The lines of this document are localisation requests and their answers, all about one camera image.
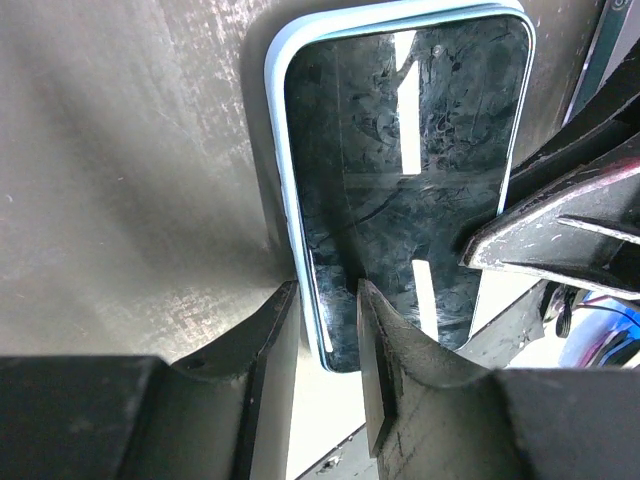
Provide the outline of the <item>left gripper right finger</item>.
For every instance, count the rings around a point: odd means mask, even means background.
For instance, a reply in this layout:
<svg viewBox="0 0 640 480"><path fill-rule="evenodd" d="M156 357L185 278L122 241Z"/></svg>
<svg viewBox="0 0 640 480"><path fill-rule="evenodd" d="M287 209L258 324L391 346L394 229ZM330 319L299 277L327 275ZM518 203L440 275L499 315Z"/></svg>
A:
<svg viewBox="0 0 640 480"><path fill-rule="evenodd" d="M383 479L635 479L639 374L484 368L406 321L369 281L357 327Z"/></svg>

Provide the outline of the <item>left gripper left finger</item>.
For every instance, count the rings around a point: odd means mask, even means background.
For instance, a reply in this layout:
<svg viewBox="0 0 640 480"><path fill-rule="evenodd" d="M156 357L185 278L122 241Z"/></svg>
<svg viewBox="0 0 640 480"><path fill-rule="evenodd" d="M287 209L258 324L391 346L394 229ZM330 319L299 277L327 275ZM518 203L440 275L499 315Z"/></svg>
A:
<svg viewBox="0 0 640 480"><path fill-rule="evenodd" d="M299 346L298 285L174 362L1 361L5 479L282 479Z"/></svg>

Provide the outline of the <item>teal phone black screen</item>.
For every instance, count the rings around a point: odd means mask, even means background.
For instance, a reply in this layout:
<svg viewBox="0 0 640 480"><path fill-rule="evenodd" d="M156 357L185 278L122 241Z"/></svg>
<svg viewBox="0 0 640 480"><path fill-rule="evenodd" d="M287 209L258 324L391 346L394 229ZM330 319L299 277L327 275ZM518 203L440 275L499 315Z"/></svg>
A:
<svg viewBox="0 0 640 480"><path fill-rule="evenodd" d="M605 1L562 126L602 88L638 40L639 0Z"/></svg>

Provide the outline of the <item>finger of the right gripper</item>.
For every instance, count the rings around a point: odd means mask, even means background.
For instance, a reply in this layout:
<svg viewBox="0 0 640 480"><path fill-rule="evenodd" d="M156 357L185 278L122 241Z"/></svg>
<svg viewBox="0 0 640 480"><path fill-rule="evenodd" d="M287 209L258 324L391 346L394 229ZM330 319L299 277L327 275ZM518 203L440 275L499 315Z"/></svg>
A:
<svg viewBox="0 0 640 480"><path fill-rule="evenodd" d="M578 168L470 238L464 266L639 297L639 158Z"/></svg>
<svg viewBox="0 0 640 480"><path fill-rule="evenodd" d="M506 206L515 206L638 132L639 66L621 64L571 121L516 167Z"/></svg>

